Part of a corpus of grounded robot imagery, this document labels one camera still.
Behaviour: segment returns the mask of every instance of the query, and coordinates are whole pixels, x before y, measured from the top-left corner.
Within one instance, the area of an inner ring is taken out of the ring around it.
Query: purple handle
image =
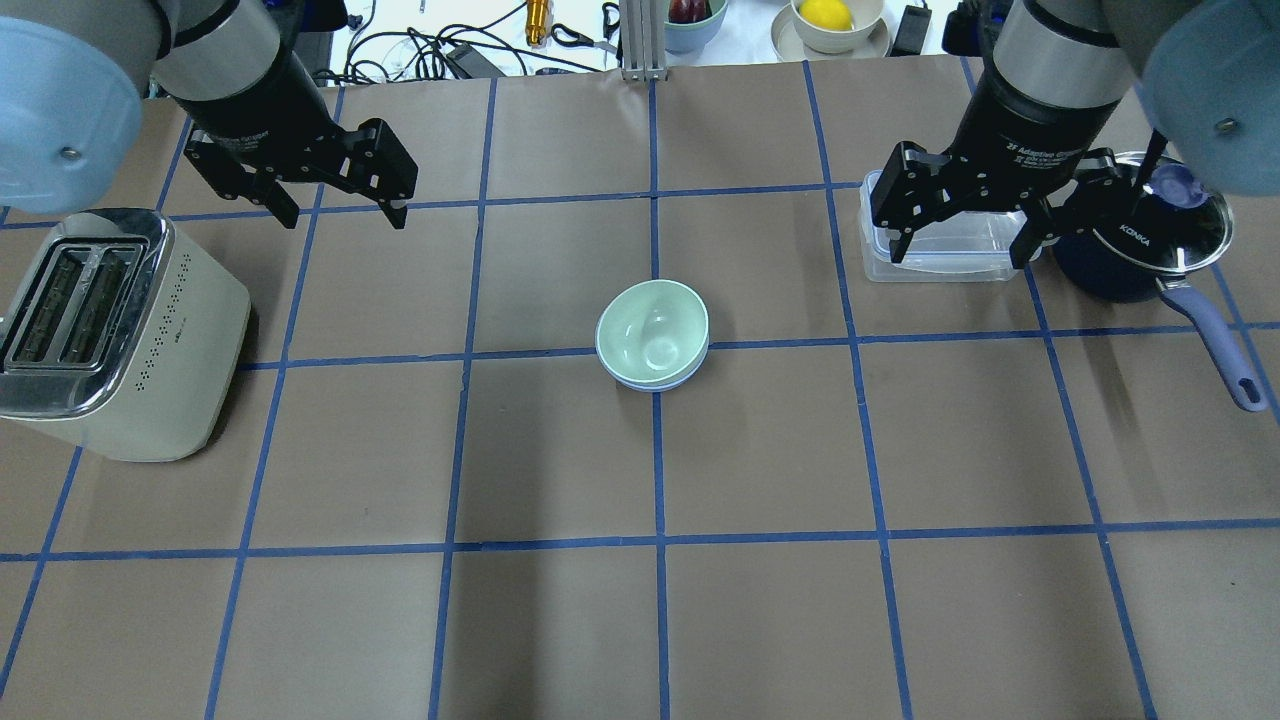
[[[1240,346],[1235,343],[1231,329],[1226,327],[1217,307],[1190,286],[1165,287],[1160,292],[1160,299],[1165,305],[1187,315],[1199,331],[1201,340],[1204,341],[1204,347],[1217,366],[1217,374],[1222,377],[1222,383],[1231,393],[1231,400],[1249,413],[1266,410],[1267,400],[1262,395],[1262,383],[1240,352]]]

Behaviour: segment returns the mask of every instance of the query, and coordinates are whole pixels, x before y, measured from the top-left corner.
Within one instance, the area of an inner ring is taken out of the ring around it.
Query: saucepan
[[[1133,182],[1142,152],[1121,152],[1116,164]],[[1138,188],[1124,220],[1068,236],[1053,246],[1057,265],[1085,292],[1111,302],[1160,297],[1199,332],[1231,400],[1251,413],[1267,409],[1262,383],[1221,313],[1190,286],[1187,274],[1217,261],[1231,245],[1234,220],[1226,199],[1206,191],[1190,172],[1165,155],[1149,183]]]

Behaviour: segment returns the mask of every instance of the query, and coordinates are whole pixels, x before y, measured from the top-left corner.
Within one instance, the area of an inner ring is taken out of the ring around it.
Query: yellow tool
[[[525,40],[530,47],[538,47],[547,40],[547,17],[550,15],[552,0],[529,0],[529,19],[525,20]]]

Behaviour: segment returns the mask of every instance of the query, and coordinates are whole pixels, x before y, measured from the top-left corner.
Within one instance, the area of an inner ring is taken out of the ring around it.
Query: white toaster
[[[168,218],[109,209],[45,238],[0,319],[0,418],[115,460],[209,441],[250,300]]]

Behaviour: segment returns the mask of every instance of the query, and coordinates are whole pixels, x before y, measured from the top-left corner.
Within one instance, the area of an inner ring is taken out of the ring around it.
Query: toaster slot
[[[119,324],[141,255],[136,245],[55,246],[27,306],[27,322],[10,355],[13,366],[92,369]]]
[[[88,293],[76,313],[76,322],[67,336],[63,363],[82,365],[97,359],[97,350],[102,346],[102,331],[106,329],[106,322],[115,310],[120,290],[129,279],[133,255],[136,252],[119,249],[102,252]]]
[[[88,258],[88,250],[63,251],[50,264],[40,300],[33,304],[31,320],[13,355],[14,360],[42,363],[49,355],[49,346],[58,334]]]

